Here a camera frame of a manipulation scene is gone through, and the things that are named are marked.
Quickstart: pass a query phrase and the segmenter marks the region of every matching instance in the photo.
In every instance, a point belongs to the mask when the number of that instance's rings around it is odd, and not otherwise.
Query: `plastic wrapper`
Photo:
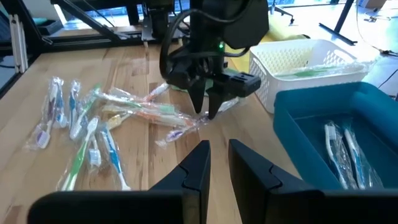
[[[122,122],[126,119],[128,119],[131,116],[131,113],[121,113],[117,114],[106,122],[106,125],[108,125],[109,130],[112,130],[114,128],[117,128],[122,124]]]
[[[344,189],[358,189],[343,137],[334,122],[325,125],[325,137],[329,159],[340,184]]]
[[[58,85],[57,99],[55,100],[55,128],[66,128],[68,126],[68,118],[65,114],[65,103],[63,102],[63,80],[60,78],[55,82]]]
[[[88,123],[90,117],[90,111],[97,99],[96,94],[101,91],[101,85],[97,84],[92,90],[76,104],[77,119],[72,124],[70,130],[70,139],[73,141],[79,141],[85,135],[85,126]]]
[[[107,100],[109,102],[121,104],[123,106],[128,106],[131,108],[145,108],[148,110],[157,110],[162,114],[179,113],[178,109],[176,109],[174,105],[166,103],[145,102],[142,98],[132,96],[130,93],[117,88],[112,88],[109,94],[99,92],[97,96],[102,100]]]
[[[232,100],[225,101],[220,106],[217,114],[220,114],[222,112],[229,110],[234,105],[236,105],[238,102],[239,102],[239,98],[234,98]],[[174,129],[174,130],[170,131],[166,135],[165,139],[156,141],[156,144],[160,147],[165,148],[168,145],[168,143],[178,140],[184,134],[190,133],[192,131],[196,131],[200,126],[206,125],[209,122],[210,122],[210,120],[208,119],[208,112],[206,112],[205,114],[201,115],[198,119],[196,119],[193,122],[193,125]]]
[[[179,127],[179,126],[193,126],[195,120],[191,118],[189,115],[183,113],[175,113],[175,114],[163,114],[161,111],[156,110],[148,110],[145,108],[125,108],[116,105],[105,105],[103,108],[103,112],[107,113],[127,113],[131,114],[133,117],[145,119],[153,124],[159,124],[163,126],[170,127]]]
[[[90,138],[88,150],[86,153],[87,156],[87,164],[88,164],[88,172],[89,174],[97,174],[103,162],[103,153],[100,151],[98,147],[97,137],[96,135],[92,135]]]
[[[120,190],[131,190],[126,182],[126,178],[123,172],[122,158],[119,154],[119,147],[116,144],[115,140],[112,137],[111,132],[107,125],[103,125],[99,129],[99,138],[101,139],[101,143],[104,145],[104,148],[109,157],[109,163],[112,168],[116,171],[118,182],[120,183]]]
[[[333,63],[328,65],[315,65],[311,67],[295,68],[289,71],[275,73],[274,76],[284,80],[296,80],[301,78],[368,73],[373,68],[373,65],[374,61]]]
[[[59,77],[53,77],[49,81],[49,89],[42,106],[42,117],[27,140],[25,149],[45,149],[49,144],[51,130],[55,122],[58,89],[62,84],[63,80]]]
[[[78,99],[81,84],[78,80],[73,80],[70,84],[68,105],[69,105],[69,131],[72,130],[73,125],[76,123],[78,117]]]
[[[380,177],[366,159],[364,152],[356,141],[355,133],[350,126],[345,126],[344,135],[353,161],[356,182],[359,189],[382,189],[383,183]]]
[[[161,95],[168,89],[169,89],[169,84],[163,83],[160,86],[156,87],[154,90],[152,90],[151,93],[149,93],[147,96],[145,96],[144,101],[145,102],[153,101],[155,98],[157,98],[159,95]]]
[[[76,180],[78,176],[81,175],[81,167],[83,166],[83,163],[88,155],[89,146],[93,141],[93,137],[95,136],[95,132],[97,130],[99,121],[100,117],[95,116],[88,123],[86,127],[85,137],[81,140],[76,155],[74,156],[72,162],[68,164],[64,175],[61,177],[60,181],[58,182],[57,190],[61,191],[75,190]]]

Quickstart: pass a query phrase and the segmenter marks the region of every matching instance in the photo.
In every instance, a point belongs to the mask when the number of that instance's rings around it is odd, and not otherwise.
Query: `wooden tabletop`
[[[53,129],[48,148],[25,151],[23,146],[41,117],[41,107],[52,76],[69,83],[77,78],[86,93],[96,83],[107,91],[112,86],[146,96],[163,80],[159,73],[160,46],[122,47],[43,54],[0,100],[0,221],[25,223],[30,205],[55,191],[76,150],[67,131]],[[193,114],[186,93],[169,90],[157,99],[179,105]],[[165,177],[202,139],[211,144],[211,179],[208,223],[241,223],[228,167],[228,140],[242,141],[293,175],[299,176],[272,128],[272,116],[255,95],[214,119],[199,131],[188,134],[167,149],[156,145],[170,128],[129,118],[113,131],[120,148],[128,184],[147,190]],[[84,166],[77,180],[79,190],[114,189],[110,169],[97,176]]]

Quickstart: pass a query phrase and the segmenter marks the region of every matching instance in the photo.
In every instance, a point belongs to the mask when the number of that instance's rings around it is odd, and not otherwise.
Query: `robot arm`
[[[265,0],[191,0],[169,25],[160,51],[160,73],[167,83],[188,90],[195,111],[203,104],[206,80],[213,86],[209,96],[210,119],[221,104],[234,97],[246,97],[260,85],[259,77],[227,69],[224,57],[240,57],[257,45],[269,30],[268,4]],[[174,32],[190,16],[190,35],[179,49],[169,53]],[[225,44],[244,49],[239,54],[224,51]]]

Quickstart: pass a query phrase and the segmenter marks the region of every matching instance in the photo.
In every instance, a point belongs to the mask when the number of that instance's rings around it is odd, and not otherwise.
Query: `white plastic basket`
[[[356,57],[327,40],[269,42],[251,48],[249,73],[261,78],[261,87],[256,94],[265,109],[273,113],[275,97],[279,91],[359,82],[366,72],[298,80],[281,80],[273,74],[293,68],[349,62],[355,59]]]

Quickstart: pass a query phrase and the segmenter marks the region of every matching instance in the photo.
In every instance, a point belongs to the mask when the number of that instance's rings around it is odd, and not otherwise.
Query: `blue plastic bin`
[[[330,169],[324,125],[351,123],[359,146],[388,189],[398,188],[398,102],[368,83],[279,92],[274,130],[303,180],[342,189]]]

